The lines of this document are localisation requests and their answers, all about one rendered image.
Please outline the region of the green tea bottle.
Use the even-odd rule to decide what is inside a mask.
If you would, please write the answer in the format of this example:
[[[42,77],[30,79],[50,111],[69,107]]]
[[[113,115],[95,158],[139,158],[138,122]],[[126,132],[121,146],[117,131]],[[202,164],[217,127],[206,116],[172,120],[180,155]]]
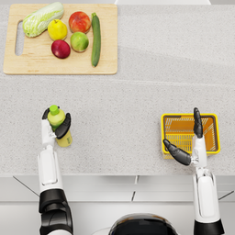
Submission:
[[[52,105],[49,108],[48,121],[56,135],[58,145],[61,147],[70,146],[73,142],[70,132],[71,115],[65,114],[58,106]]]

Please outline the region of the yellow slatted basket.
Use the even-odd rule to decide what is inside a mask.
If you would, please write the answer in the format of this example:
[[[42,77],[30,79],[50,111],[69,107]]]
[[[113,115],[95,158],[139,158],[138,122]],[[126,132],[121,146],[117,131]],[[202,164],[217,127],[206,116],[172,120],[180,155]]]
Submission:
[[[207,155],[220,152],[218,118],[215,114],[201,115]],[[192,153],[194,133],[193,114],[163,114],[161,119],[162,140],[167,139],[176,147]]]

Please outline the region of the wooden cutting board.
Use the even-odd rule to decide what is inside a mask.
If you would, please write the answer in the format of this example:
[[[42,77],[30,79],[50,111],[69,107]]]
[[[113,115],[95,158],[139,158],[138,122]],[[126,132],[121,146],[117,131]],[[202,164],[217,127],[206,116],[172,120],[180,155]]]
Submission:
[[[63,22],[71,13],[82,10],[96,13],[101,24],[101,54],[96,67],[91,63],[92,50],[72,51],[66,59],[56,58],[51,50],[52,40],[44,32],[36,38],[24,37],[21,55],[16,55],[17,26],[28,14],[42,4],[13,4],[9,9],[3,71],[6,74],[114,74],[118,70],[118,7],[114,4],[66,4]]]

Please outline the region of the dark red apple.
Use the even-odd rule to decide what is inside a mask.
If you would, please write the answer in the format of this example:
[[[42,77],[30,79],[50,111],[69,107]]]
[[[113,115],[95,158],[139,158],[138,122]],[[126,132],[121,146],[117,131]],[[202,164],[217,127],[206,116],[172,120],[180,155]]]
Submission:
[[[70,55],[71,48],[66,41],[58,39],[52,42],[51,52],[57,58],[65,59]]]

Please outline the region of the robot body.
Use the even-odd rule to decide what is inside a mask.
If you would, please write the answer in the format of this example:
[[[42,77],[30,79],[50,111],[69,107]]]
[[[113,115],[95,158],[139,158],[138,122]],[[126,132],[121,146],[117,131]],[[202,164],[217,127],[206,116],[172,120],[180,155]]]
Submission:
[[[140,213],[118,219],[108,235],[179,235],[179,233],[166,218]]]

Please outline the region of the green apple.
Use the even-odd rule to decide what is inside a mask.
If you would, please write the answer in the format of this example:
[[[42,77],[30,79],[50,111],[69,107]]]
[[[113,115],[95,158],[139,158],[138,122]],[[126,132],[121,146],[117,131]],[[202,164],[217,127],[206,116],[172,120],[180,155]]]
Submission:
[[[83,52],[89,45],[89,39],[83,32],[74,32],[71,35],[71,46],[76,52]]]

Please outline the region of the green cucumber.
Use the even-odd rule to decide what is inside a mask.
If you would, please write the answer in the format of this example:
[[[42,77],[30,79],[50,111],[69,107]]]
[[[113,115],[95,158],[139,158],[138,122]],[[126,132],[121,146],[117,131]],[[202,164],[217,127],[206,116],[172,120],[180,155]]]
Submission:
[[[96,13],[92,14],[92,29],[93,29],[93,48],[92,48],[92,57],[91,63],[94,67],[97,66],[100,59],[101,52],[101,28],[100,20]]]

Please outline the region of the napa cabbage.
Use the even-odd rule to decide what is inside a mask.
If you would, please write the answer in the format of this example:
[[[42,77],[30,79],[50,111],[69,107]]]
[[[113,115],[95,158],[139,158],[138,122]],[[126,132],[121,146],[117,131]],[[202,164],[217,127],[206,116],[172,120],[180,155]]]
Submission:
[[[22,23],[25,35],[29,38],[37,37],[48,28],[53,19],[61,19],[63,13],[63,4],[55,2],[27,15]]]

